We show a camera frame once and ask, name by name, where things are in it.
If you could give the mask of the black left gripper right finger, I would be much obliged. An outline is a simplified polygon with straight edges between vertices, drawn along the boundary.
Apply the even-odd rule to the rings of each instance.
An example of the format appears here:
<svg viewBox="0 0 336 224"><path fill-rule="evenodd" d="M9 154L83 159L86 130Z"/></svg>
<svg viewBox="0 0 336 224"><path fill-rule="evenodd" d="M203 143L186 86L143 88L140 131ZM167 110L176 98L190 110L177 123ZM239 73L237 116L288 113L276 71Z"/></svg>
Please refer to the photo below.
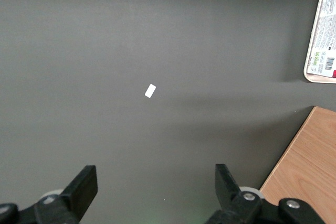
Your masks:
<svg viewBox="0 0 336 224"><path fill-rule="evenodd" d="M221 208L207 223L324 223L303 200L283 198L275 206L251 190L241 190L225 164L215 165L215 190Z"/></svg>

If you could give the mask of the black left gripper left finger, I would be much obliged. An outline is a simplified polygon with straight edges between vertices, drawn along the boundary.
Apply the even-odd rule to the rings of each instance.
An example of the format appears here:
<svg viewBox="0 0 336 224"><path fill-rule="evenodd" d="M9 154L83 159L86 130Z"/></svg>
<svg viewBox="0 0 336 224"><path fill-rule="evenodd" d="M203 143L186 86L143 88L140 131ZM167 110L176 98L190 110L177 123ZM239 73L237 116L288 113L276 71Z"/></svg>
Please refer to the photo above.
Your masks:
<svg viewBox="0 0 336 224"><path fill-rule="evenodd" d="M47 192L19 211L16 223L79 223L97 192L96 166L87 165L64 189Z"/></svg>

